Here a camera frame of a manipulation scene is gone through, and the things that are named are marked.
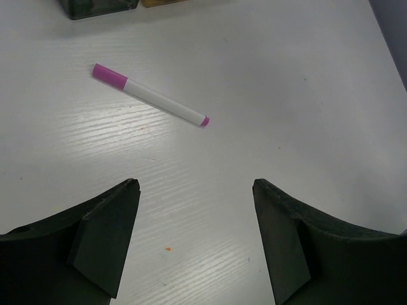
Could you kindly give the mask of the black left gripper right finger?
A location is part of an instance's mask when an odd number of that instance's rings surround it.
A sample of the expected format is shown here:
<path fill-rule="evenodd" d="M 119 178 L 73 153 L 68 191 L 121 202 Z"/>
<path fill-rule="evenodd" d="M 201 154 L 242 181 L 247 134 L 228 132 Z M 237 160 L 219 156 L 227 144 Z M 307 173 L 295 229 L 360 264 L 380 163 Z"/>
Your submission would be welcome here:
<path fill-rule="evenodd" d="M 252 187 L 276 304 L 405 304 L 406 234 L 337 219 L 269 181 Z"/>

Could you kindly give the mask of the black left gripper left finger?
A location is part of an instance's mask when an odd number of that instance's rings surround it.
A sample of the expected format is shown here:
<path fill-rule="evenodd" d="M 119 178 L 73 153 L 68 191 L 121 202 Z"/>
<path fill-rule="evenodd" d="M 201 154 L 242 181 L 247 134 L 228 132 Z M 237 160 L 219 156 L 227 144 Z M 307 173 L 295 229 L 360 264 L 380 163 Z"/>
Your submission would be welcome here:
<path fill-rule="evenodd" d="M 1 304 L 110 304 L 141 195 L 136 179 L 1 235 Z"/>

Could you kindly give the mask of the purple-capped white marker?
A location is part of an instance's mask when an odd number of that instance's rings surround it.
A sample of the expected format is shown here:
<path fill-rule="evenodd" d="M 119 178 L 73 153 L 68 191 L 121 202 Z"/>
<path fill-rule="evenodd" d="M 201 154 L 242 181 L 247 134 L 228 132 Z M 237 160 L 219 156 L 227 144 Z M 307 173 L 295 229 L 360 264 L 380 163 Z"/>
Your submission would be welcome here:
<path fill-rule="evenodd" d="M 118 72 L 104 67 L 103 65 L 95 64 L 92 70 L 92 76 L 99 81 L 113 86 L 142 102 L 166 111 L 173 116 L 192 123 L 193 125 L 204 128 L 210 122 L 208 116 L 200 114 L 193 109 L 175 102 L 152 89 L 136 83 Z"/>

